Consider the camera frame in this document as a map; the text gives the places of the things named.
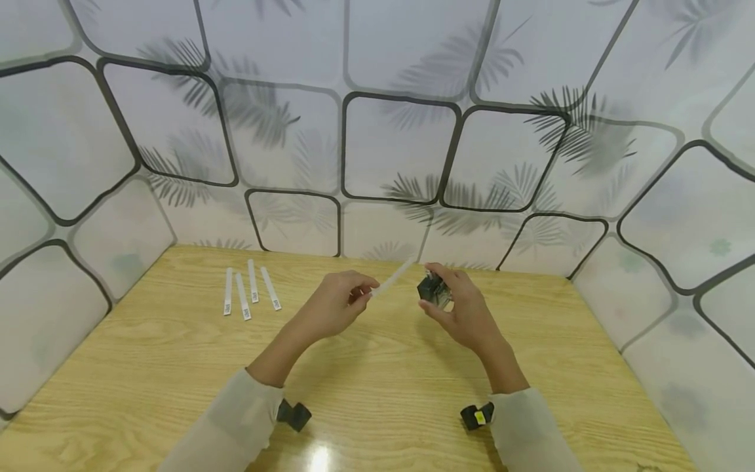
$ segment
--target right hand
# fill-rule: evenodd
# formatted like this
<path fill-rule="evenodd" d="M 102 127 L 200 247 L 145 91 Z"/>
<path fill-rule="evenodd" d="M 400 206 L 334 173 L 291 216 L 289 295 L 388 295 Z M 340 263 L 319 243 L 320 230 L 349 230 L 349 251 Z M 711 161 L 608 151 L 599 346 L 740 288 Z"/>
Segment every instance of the right hand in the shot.
<path fill-rule="evenodd" d="M 451 270 L 435 262 L 425 264 L 425 268 L 438 274 L 451 289 L 454 308 L 444 311 L 425 300 L 420 300 L 419 305 L 451 335 L 454 341 L 468 347 L 478 356 L 489 349 L 506 344 L 485 303 L 485 297 L 467 273 Z"/>

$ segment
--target patterned wallpaper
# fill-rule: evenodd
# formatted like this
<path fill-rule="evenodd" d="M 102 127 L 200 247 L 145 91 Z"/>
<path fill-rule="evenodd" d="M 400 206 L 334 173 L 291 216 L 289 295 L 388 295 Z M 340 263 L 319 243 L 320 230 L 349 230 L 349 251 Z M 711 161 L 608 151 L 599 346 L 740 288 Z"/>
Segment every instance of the patterned wallpaper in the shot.
<path fill-rule="evenodd" d="M 175 242 L 413 256 L 569 278 L 700 469 L 749 470 L 753 20 L 751 0 L 4 2 L 0 418 Z"/>

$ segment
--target wooden table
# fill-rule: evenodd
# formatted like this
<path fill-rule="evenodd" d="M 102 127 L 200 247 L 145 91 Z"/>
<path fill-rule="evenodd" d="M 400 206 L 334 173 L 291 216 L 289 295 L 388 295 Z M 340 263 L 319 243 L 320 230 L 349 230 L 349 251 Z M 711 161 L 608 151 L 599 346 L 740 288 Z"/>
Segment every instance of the wooden table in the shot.
<path fill-rule="evenodd" d="M 273 311 L 258 273 L 252 321 L 235 284 L 223 317 L 225 269 L 245 274 L 249 257 L 268 267 L 283 309 Z M 169 249 L 0 435 L 0 470 L 154 470 L 323 275 L 353 268 L 383 280 L 399 265 Z M 459 410 L 484 403 L 488 382 L 419 311 L 423 274 L 412 266 L 344 334 L 305 353 L 286 397 L 313 418 L 299 434 L 279 425 L 249 470 L 504 470 L 489 430 L 461 425 Z M 566 280 L 470 275 L 587 472 L 694 470 Z"/>

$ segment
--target left hand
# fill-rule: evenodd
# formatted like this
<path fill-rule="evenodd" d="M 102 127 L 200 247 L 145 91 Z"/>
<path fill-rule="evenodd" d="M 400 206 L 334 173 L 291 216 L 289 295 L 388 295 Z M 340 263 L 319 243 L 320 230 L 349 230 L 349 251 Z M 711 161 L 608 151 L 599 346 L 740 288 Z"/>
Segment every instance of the left hand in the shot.
<path fill-rule="evenodd" d="M 290 323 L 310 343 L 340 334 L 367 308 L 372 289 L 379 286 L 355 270 L 329 273 Z"/>

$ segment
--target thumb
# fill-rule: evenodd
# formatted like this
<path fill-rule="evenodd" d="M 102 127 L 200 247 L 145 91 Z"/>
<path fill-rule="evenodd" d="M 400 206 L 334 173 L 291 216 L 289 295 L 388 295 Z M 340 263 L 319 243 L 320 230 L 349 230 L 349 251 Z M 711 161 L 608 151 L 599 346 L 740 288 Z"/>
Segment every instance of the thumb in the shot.
<path fill-rule="evenodd" d="M 370 298 L 372 298 L 372 293 L 369 292 L 360 295 L 351 305 L 346 307 L 346 313 L 348 313 L 349 316 L 356 318 L 367 309 L 367 302 L 370 301 Z"/>
<path fill-rule="evenodd" d="M 441 310 L 437 305 L 431 304 L 427 300 L 420 300 L 419 305 L 426 315 L 436 320 L 443 329 L 448 331 L 448 325 L 451 322 L 451 314 L 449 312 Z"/>

